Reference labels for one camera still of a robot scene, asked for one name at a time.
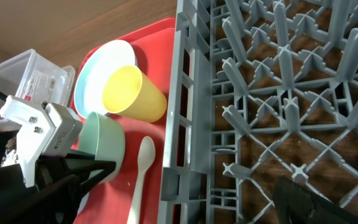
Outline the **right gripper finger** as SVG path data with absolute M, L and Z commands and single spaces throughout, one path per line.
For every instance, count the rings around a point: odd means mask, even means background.
M 296 182 L 280 177 L 273 202 L 280 224 L 358 224 L 358 217 Z

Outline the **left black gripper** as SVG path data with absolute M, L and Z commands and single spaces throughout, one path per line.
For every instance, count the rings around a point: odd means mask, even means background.
M 0 223 L 73 223 L 81 198 L 115 171 L 114 161 L 70 149 L 63 159 L 42 159 L 53 183 L 26 187 L 19 164 L 0 167 Z

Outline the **green bowl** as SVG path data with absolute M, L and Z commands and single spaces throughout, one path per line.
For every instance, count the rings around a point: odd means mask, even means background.
M 113 161 L 114 172 L 100 184 L 112 181 L 117 176 L 125 154 L 125 134 L 120 123 L 97 112 L 91 112 L 85 120 L 78 139 L 77 150 L 94 154 L 96 161 Z

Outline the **yellow plastic cup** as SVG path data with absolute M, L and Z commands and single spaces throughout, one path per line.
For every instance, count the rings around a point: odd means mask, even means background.
M 135 65 L 117 69 L 107 80 L 102 103 L 111 114 L 153 123 L 167 109 L 167 98 Z

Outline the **white rice grains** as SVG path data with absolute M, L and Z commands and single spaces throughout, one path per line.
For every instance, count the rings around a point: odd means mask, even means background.
M 17 155 L 17 149 L 7 148 L 2 156 L 0 167 L 6 167 L 18 164 L 19 157 Z

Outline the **large light blue plate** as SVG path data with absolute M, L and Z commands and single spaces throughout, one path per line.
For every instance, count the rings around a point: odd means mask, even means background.
M 82 118 L 92 112 L 108 114 L 102 94 L 109 77 L 125 65 L 137 65 L 134 49 L 125 40 L 112 40 L 98 48 L 81 69 L 74 91 L 74 105 Z

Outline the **grey dishwasher rack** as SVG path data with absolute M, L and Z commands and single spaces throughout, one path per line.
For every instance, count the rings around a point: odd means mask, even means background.
M 278 223 L 284 176 L 358 221 L 358 1 L 178 1 L 157 223 Z

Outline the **red serving tray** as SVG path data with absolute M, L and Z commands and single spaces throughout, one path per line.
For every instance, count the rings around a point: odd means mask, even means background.
M 122 36 L 132 45 L 139 68 L 165 95 L 169 94 L 170 88 L 174 34 L 175 18 L 168 17 Z M 123 165 L 112 181 L 91 189 L 85 208 L 77 215 L 75 223 L 126 223 L 137 178 L 139 146 L 145 136 L 153 139 L 155 160 L 145 175 L 140 222 L 156 223 L 166 118 L 146 123 L 115 114 L 110 117 L 119 122 L 125 131 Z

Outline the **white plastic spoon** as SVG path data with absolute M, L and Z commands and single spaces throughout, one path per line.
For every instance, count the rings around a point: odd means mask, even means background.
M 131 207 L 129 210 L 127 224 L 139 224 L 142 204 L 142 192 L 144 186 L 144 179 L 148 169 L 155 160 L 155 144 L 150 136 L 142 139 L 138 158 L 137 167 L 138 174 L 135 183 L 134 194 L 132 196 Z

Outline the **clear plastic bin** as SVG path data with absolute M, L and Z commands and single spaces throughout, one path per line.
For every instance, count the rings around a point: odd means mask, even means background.
M 33 103 L 44 101 L 66 106 L 75 79 L 72 66 L 59 67 L 34 49 L 0 63 L 0 91 Z M 0 99 L 0 109 L 5 101 Z M 0 130 L 12 131 L 21 126 L 0 117 Z

